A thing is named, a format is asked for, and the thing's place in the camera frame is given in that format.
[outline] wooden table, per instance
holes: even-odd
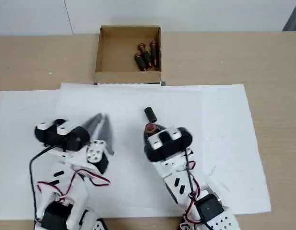
[[[92,83],[98,36],[0,37],[0,90]],[[296,230],[296,33],[163,33],[167,85],[244,84],[272,211],[242,230]],[[109,219],[110,230],[175,230],[177,218]],[[0,230],[32,221],[0,221]]]

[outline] open cardboard box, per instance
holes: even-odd
[[[159,66],[140,72],[134,60],[137,45],[156,40]],[[96,59],[97,83],[159,83],[161,80],[161,28],[159,26],[101,26]]]

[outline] bolt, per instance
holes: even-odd
[[[147,64],[145,63],[141,53],[135,54],[134,59],[135,59],[135,61],[137,63],[137,66],[138,66],[140,71],[146,71],[147,70]]]
[[[140,52],[142,53],[144,61],[146,62],[148,67],[151,68],[152,67],[151,58],[150,58],[148,51],[146,51],[145,43],[140,43],[140,44],[138,44],[137,47],[140,50]]]
[[[157,48],[156,48],[156,41],[153,40],[150,43],[150,49],[151,49],[151,59],[155,66],[157,66]]]

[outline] white wall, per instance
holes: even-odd
[[[296,0],[65,0],[75,34],[103,24],[164,31],[281,31]],[[0,0],[0,35],[71,34],[63,0]]]
[[[0,35],[72,34],[63,0],[0,0]]]

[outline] black cylinder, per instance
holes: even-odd
[[[150,48],[151,48],[151,59],[152,59],[153,65],[157,66],[157,48],[156,48],[156,43],[151,42]]]
[[[134,59],[140,71],[145,71],[145,69],[147,69],[147,65],[141,54],[135,54]]]
[[[155,116],[155,114],[154,114],[151,107],[145,108],[144,113],[146,114],[146,116],[147,116],[150,123],[154,123],[154,122],[157,121],[157,118],[156,118],[156,116]]]
[[[148,53],[148,51],[144,51],[142,53],[142,56],[143,56],[143,59],[144,61],[146,62],[147,66],[150,68],[152,67],[152,63],[151,63],[151,58],[150,58],[150,55]]]

